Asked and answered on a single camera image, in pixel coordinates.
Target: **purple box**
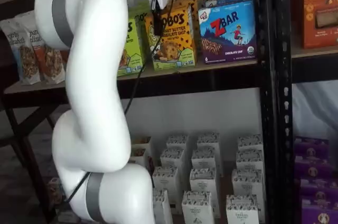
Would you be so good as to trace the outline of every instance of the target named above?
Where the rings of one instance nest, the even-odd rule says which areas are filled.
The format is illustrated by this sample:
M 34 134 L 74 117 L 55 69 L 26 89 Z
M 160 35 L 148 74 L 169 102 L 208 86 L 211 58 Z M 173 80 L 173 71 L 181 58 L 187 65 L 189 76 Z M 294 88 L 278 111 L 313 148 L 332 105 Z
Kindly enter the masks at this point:
M 314 156 L 328 159 L 329 141 L 327 139 L 295 137 L 294 153 L 300 156 Z
M 338 223 L 337 204 L 326 200 L 301 198 L 302 224 Z
M 295 178 L 331 178 L 333 166 L 325 159 L 295 156 Z
M 337 179 L 301 179 L 301 196 L 338 202 Z

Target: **wire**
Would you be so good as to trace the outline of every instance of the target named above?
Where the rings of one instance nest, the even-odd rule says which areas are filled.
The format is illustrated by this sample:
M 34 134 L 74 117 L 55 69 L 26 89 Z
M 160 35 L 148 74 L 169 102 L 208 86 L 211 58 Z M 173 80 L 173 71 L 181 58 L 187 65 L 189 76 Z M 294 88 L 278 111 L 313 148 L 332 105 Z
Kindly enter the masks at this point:
M 125 109 L 125 115 L 128 113 L 129 111 L 129 108 L 130 106 L 132 105 L 132 102 L 134 100 L 134 97 L 135 97 L 135 94 L 136 94 L 136 91 L 137 91 L 137 87 L 138 87 L 138 84 L 139 84 L 139 79 L 141 77 L 141 74 L 142 72 L 144 71 L 145 69 L 145 66 L 147 64 L 147 62 L 149 61 L 149 59 L 153 58 L 153 56 L 155 55 L 155 50 L 156 50 L 156 47 L 158 46 L 159 42 L 161 41 L 161 38 L 163 37 L 163 34 L 164 34 L 164 31 L 165 31 L 165 28 L 167 26 L 167 23 L 169 22 L 169 17 L 170 17 L 170 14 L 171 14 L 171 11 L 173 9 L 173 4 L 174 4 L 174 0 L 171 0 L 171 4 L 170 4 L 170 9 L 168 11 L 168 14 L 167 14 L 167 20 L 163 26 L 163 29 L 162 29 L 162 32 L 157 40 L 157 43 L 155 45 L 155 47 L 153 48 L 153 50 L 151 51 L 151 55 L 149 57 L 147 57 L 145 63 L 143 64 L 142 68 L 141 68 L 141 71 L 138 73 L 138 76 L 136 78 L 136 82 L 135 82 L 135 85 L 134 85 L 134 88 L 133 88 L 133 92 L 132 92 L 132 96 L 129 100 L 129 103 Z M 85 180 L 88 178 L 88 176 L 90 175 L 90 172 L 87 172 L 83 178 L 81 179 L 81 181 L 79 182 L 79 184 L 75 187 L 74 191 L 72 192 L 72 194 L 69 196 L 69 198 L 67 198 L 59 207 L 59 212 L 58 214 L 54 217 L 53 221 L 51 222 L 51 224 L 55 224 L 58 222 L 58 216 L 61 214 L 62 210 L 64 210 L 68 204 L 70 203 L 70 201 L 74 198 L 75 194 L 78 192 L 78 190 L 81 188 L 81 186 L 83 185 L 83 183 L 85 182 Z

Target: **granola bag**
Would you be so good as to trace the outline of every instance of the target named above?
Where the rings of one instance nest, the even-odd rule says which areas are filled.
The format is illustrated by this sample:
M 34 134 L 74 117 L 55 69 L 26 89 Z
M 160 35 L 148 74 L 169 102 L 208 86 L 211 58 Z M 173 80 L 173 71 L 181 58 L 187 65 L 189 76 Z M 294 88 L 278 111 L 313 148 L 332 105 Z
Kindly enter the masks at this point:
M 27 32 L 14 19 L 0 21 L 0 28 L 12 48 L 22 84 L 31 85 L 41 81 L 38 62 Z
M 45 44 L 36 27 L 34 11 L 20 14 L 15 17 L 29 33 L 30 40 L 39 62 L 39 68 L 48 83 L 58 84 L 65 79 L 65 71 L 61 52 Z

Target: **gray band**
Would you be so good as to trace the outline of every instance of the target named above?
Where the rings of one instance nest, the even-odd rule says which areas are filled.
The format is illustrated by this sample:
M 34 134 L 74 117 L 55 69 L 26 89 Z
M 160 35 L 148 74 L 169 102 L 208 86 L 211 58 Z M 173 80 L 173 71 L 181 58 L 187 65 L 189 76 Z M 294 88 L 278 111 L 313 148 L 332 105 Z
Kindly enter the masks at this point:
M 99 192 L 103 173 L 91 173 L 87 182 L 86 204 L 89 216 L 101 223 L 106 223 L 101 215 L 99 205 Z
M 61 41 L 68 46 L 72 46 L 73 32 L 70 29 L 65 13 L 65 0 L 53 0 L 52 3 L 52 16 L 55 30 Z

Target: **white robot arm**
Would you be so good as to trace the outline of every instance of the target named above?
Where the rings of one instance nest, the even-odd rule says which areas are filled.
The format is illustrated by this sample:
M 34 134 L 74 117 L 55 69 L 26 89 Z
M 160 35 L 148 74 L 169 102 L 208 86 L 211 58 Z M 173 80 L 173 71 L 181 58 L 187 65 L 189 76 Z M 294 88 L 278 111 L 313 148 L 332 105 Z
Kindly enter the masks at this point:
M 157 0 L 163 8 L 167 0 Z M 127 164 L 130 136 L 116 77 L 128 26 L 126 0 L 35 0 L 45 42 L 69 49 L 66 91 L 71 110 L 55 125 L 52 152 L 70 204 L 82 219 L 154 224 L 147 170 Z

